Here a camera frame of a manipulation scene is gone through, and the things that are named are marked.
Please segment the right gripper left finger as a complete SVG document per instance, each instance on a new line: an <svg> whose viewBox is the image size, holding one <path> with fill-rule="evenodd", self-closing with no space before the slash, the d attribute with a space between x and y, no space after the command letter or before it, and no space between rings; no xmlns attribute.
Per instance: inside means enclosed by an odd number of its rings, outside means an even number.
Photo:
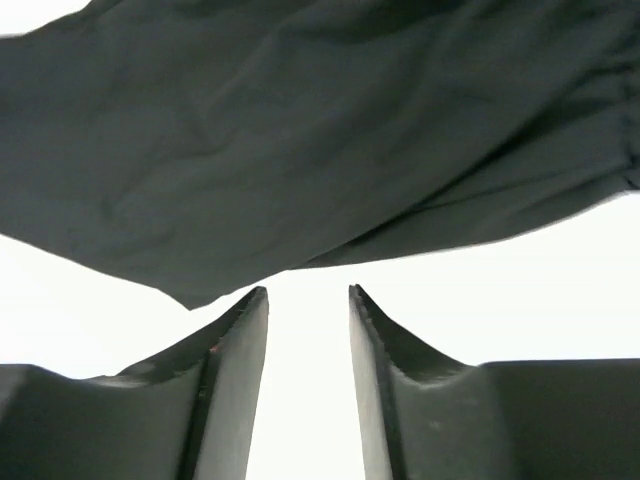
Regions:
<svg viewBox="0 0 640 480"><path fill-rule="evenodd" d="M269 302L248 292L219 319L114 376L1 369L5 479L242 479Z"/></svg>

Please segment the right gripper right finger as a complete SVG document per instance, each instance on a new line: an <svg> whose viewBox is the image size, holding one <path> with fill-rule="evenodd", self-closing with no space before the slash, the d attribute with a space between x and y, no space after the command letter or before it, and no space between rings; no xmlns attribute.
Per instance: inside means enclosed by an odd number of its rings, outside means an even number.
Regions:
<svg viewBox="0 0 640 480"><path fill-rule="evenodd" d="M358 286L349 333L369 479L635 479L635 359L459 362Z"/></svg>

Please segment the black trousers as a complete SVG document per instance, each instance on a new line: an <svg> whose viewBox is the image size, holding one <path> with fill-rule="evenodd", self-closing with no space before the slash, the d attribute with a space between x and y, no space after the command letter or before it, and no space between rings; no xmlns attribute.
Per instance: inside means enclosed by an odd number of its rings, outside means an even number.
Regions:
<svg viewBox="0 0 640 480"><path fill-rule="evenodd" d="M93 1L1 41L1 232L188 309L639 186L635 1Z"/></svg>

